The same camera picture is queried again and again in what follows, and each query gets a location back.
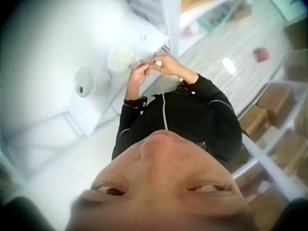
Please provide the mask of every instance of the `person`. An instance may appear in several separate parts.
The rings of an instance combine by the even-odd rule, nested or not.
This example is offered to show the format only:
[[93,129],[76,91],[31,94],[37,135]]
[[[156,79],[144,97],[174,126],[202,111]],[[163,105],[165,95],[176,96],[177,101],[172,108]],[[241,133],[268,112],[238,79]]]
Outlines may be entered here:
[[[147,102],[139,88],[151,69],[183,81]],[[241,146],[232,105],[210,80],[169,54],[141,62],[128,80],[112,162],[72,205],[67,230],[257,230],[227,170]]]

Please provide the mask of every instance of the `white floor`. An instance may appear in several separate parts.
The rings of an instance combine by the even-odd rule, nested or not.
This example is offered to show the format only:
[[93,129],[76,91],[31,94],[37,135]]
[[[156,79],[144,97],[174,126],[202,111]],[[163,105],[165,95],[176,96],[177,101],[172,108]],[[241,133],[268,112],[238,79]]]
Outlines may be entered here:
[[[256,0],[250,17],[230,23],[203,38],[181,56],[180,62],[211,79],[228,96],[235,112],[240,113],[290,50],[283,35],[283,24],[284,19],[269,0]],[[252,51],[258,47],[269,50],[269,61],[258,64],[254,60]],[[234,76],[222,65],[225,57],[237,68]],[[168,82],[165,84],[164,78],[157,80],[146,94],[171,90],[177,80],[170,77]],[[17,194],[33,200],[56,230],[64,230],[71,203],[82,190],[89,188],[97,173],[110,162],[118,123],[117,118],[90,138],[79,137],[67,128],[68,135],[60,146],[55,145],[54,140],[64,126],[59,130],[50,129],[49,137],[42,137],[40,128],[34,128],[29,131],[31,134],[21,133],[18,136],[23,138],[15,137],[9,142],[12,151],[27,152],[35,160],[30,163],[33,167],[30,172],[35,174],[30,174],[26,190]],[[50,157],[50,164],[38,167],[47,163],[46,159],[50,160]]]

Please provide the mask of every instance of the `red object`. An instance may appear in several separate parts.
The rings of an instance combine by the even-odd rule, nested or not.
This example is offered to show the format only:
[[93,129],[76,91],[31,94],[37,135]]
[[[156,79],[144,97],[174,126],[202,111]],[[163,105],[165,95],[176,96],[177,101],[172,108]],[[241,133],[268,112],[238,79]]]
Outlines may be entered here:
[[258,63],[270,59],[269,51],[265,47],[255,49],[253,55]]

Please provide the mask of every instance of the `eye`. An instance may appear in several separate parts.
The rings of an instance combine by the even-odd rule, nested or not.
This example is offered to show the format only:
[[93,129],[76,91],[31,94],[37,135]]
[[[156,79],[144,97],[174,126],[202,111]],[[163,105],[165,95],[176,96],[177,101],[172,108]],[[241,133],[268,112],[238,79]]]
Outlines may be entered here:
[[111,196],[123,196],[125,194],[125,192],[119,189],[108,187],[108,186],[103,186],[103,185],[98,185],[97,187],[95,187],[94,190],[101,192],[101,193],[105,193],[107,195],[111,195]]
[[198,186],[198,187],[194,187],[189,189],[189,191],[193,191],[193,192],[197,192],[197,193],[213,193],[213,192],[219,192],[219,191],[225,191],[225,188],[219,185],[214,185],[214,184],[210,184],[210,185],[205,185],[205,186]]

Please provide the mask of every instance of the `hand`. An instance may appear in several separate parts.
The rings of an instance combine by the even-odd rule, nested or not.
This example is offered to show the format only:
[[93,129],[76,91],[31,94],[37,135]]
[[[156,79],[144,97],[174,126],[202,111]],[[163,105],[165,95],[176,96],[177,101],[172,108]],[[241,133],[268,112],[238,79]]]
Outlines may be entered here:
[[150,74],[149,66],[144,60],[137,62],[130,72],[128,85],[137,85],[140,87]]
[[150,69],[159,71],[165,75],[174,75],[182,78],[188,84],[194,84],[199,76],[192,70],[182,66],[175,58],[166,53],[158,53],[149,61]]
[[126,86],[126,100],[139,99],[139,87],[144,83],[150,74],[149,64],[146,61],[139,61],[131,70]]
[[[157,66],[155,63],[161,61],[161,66]],[[149,61],[150,69],[159,71],[165,75],[179,76],[184,68],[175,58],[170,54],[158,52],[153,59]]]

